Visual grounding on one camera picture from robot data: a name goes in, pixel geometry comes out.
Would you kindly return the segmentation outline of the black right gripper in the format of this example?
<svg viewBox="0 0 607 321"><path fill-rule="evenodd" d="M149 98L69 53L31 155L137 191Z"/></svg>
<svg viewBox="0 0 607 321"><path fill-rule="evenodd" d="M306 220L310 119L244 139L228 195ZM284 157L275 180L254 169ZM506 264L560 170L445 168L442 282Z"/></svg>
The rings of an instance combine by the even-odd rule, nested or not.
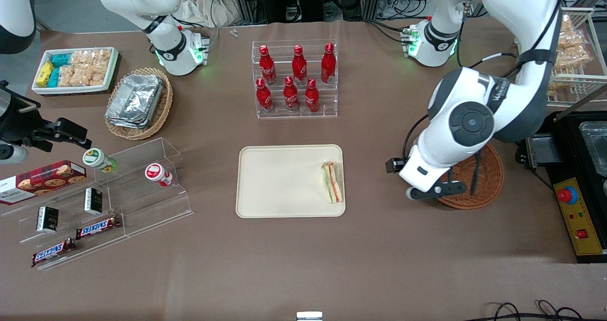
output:
<svg viewBox="0 0 607 321"><path fill-rule="evenodd" d="M52 152L52 142L67 142L84 149L91 148L88 129L67 118L57 118L45 123L45 137L32 136L43 128L43 118L38 109L41 104L8 88L7 81L0 82L1 89L1 140L12 144L24 144L43 152Z"/></svg>

